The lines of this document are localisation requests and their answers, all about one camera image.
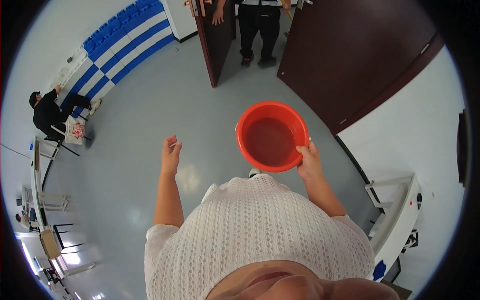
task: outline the white sneaker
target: white sneaker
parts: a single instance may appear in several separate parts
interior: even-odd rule
[[[252,168],[250,170],[250,173],[248,173],[248,178],[252,178],[253,176],[257,175],[257,174],[261,174],[262,171],[260,171],[260,169],[257,169],[257,168]]]
[[[90,109],[90,114],[93,115],[95,111],[100,107],[100,104],[102,103],[102,99],[91,101],[90,106],[92,107]]]

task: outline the white knit top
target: white knit top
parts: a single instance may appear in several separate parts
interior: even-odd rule
[[[319,278],[365,277],[374,255],[348,216],[330,218],[267,174],[212,185],[178,228],[147,231],[149,300],[205,299],[228,274],[247,264],[287,260]]]

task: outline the blue and white foam wall panel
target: blue and white foam wall panel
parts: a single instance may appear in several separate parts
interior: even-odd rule
[[[102,98],[131,70],[174,39],[162,3],[137,0],[84,42],[88,58],[68,79],[61,93],[63,98],[70,94],[92,100]],[[86,116],[88,111],[76,108],[75,113]]]

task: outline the person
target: person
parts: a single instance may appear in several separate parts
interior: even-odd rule
[[[63,110],[60,111],[59,106],[55,103],[57,95],[60,92],[60,86],[57,85],[53,90],[46,93],[43,97],[40,92],[33,92],[30,95],[30,106],[34,109],[33,123],[47,136],[52,137],[55,140],[60,140],[63,136],[54,130],[51,125],[55,126],[62,132],[65,132],[65,124],[69,115],[72,114],[75,106],[87,108],[91,115],[100,106],[102,99],[90,101],[85,96],[73,94],[67,99],[66,105]]]
[[[18,223],[20,223],[20,225],[22,225],[22,227],[26,228],[26,229],[30,229],[31,228],[31,225],[30,225],[30,220],[28,219],[28,216],[27,214],[22,211],[22,216],[20,216],[18,213],[15,215],[15,219],[17,220]]]
[[[313,143],[297,147],[308,199],[252,169],[251,178],[210,186],[186,220],[175,181],[181,149],[175,135],[163,142],[145,244],[149,300],[398,299],[363,278],[372,247],[330,189]]]
[[[225,2],[226,0],[218,0],[213,14],[213,25],[223,22]],[[250,63],[253,61],[252,44],[258,31],[264,42],[258,66],[265,69],[276,65],[276,58],[272,56],[272,53],[280,34],[280,7],[277,0],[244,0],[240,3],[238,20],[241,37],[241,66],[250,67]],[[290,10],[290,0],[285,0],[283,8],[286,11]]]

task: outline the white tote bag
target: white tote bag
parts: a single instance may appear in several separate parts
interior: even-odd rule
[[[57,132],[65,135],[65,142],[77,145],[84,144],[84,137],[85,137],[85,120],[83,119],[76,119],[72,116],[68,116],[67,121],[65,122],[66,132],[62,132],[61,130],[55,128],[53,125],[51,126]]]

